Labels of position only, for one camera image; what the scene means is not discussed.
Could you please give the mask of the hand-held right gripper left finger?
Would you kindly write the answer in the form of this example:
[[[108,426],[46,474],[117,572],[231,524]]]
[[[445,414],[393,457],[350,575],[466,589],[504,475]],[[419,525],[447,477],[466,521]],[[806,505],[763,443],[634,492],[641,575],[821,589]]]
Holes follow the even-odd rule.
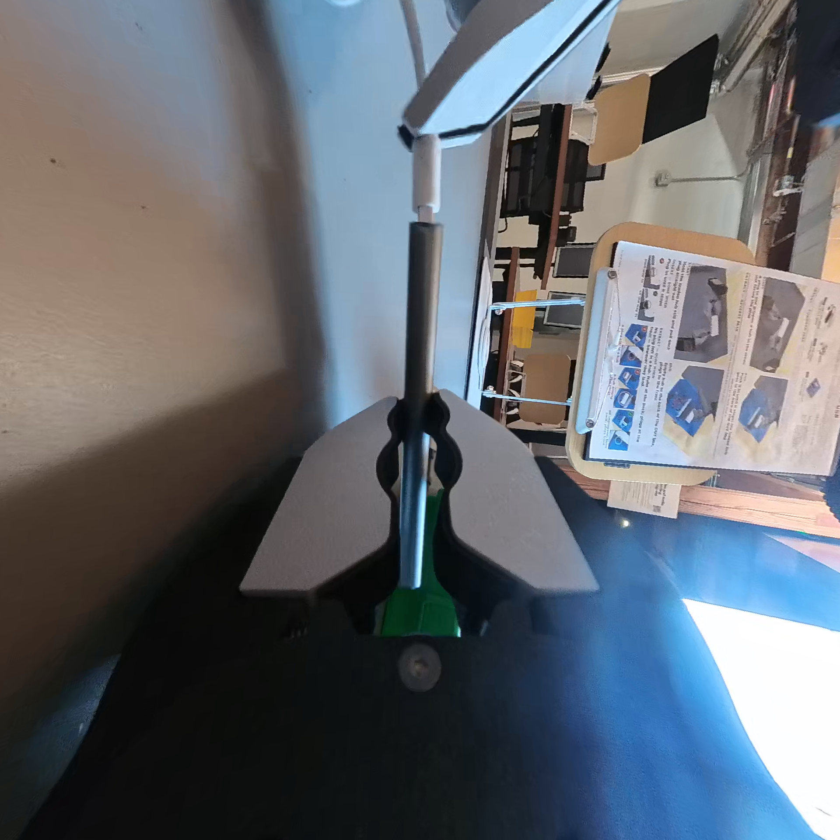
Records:
[[[239,590],[311,595],[385,546],[392,499],[376,473],[393,396],[353,415],[303,455]]]

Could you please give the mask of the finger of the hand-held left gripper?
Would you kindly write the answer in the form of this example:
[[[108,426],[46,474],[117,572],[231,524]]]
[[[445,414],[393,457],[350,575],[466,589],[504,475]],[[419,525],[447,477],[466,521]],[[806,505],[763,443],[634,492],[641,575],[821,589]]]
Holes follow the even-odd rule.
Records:
[[[597,76],[618,1],[481,1],[451,13],[455,35],[402,115],[410,150],[436,135],[469,144],[521,102],[582,102]]]

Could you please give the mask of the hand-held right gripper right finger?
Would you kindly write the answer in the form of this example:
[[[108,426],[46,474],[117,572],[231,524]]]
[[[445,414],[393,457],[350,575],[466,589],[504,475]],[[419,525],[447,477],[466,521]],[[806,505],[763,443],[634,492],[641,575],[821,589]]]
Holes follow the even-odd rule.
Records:
[[[434,536],[438,580],[451,595],[564,595],[599,584],[536,458],[453,392],[427,410],[443,499]]]

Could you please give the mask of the black multi-port usb hub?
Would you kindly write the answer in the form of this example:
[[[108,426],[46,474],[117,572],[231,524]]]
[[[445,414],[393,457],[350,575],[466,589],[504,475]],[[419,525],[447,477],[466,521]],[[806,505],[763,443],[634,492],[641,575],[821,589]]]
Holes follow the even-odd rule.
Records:
[[[444,228],[429,222],[413,222],[409,228],[399,585],[415,590],[422,582],[429,451],[425,415],[434,393]]]

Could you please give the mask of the tan chair back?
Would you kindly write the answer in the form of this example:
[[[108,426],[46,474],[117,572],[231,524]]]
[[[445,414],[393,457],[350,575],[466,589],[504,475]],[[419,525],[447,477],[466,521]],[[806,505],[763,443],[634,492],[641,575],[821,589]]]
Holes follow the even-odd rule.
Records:
[[[600,90],[589,165],[605,165],[635,153],[643,142],[651,77],[646,73]]]

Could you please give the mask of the tan paper label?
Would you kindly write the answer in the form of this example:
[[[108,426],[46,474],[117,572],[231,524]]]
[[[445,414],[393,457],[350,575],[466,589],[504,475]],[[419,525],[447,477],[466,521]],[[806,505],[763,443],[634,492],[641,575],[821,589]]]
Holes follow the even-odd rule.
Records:
[[[681,490],[674,484],[615,480],[610,482],[606,504],[616,510],[676,519]]]

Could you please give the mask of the black panel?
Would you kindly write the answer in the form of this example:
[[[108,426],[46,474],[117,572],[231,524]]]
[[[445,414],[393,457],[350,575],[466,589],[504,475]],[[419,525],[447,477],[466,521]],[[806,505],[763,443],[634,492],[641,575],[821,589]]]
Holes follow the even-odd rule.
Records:
[[[718,48],[712,35],[651,77],[642,144],[707,116]]]

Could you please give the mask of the wooden document stand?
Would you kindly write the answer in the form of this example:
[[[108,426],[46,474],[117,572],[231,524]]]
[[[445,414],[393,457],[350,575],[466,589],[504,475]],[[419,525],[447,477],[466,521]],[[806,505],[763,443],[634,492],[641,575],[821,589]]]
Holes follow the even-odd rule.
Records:
[[[591,258],[574,381],[570,395],[570,420],[565,438],[566,453],[570,461],[570,476],[578,484],[581,484],[583,479],[587,479],[589,481],[636,481],[681,487],[699,486],[713,477],[716,471],[713,469],[657,465],[630,465],[623,468],[584,458],[585,438],[583,434],[577,432],[575,421],[585,379],[586,343],[592,322],[592,306],[595,302],[596,275],[598,270],[609,267],[614,245],[620,241],[691,253],[699,255],[707,261],[724,259],[753,266],[757,262],[751,249],[735,238],[636,222],[617,224],[607,230],[595,244]]]

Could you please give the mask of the clipboard with instruction sheet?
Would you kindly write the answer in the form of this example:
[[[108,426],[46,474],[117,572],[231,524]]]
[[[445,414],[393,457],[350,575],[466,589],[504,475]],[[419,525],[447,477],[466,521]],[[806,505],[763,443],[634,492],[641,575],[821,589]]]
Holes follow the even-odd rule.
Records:
[[[839,286],[619,241],[621,343],[584,457],[829,477]]]

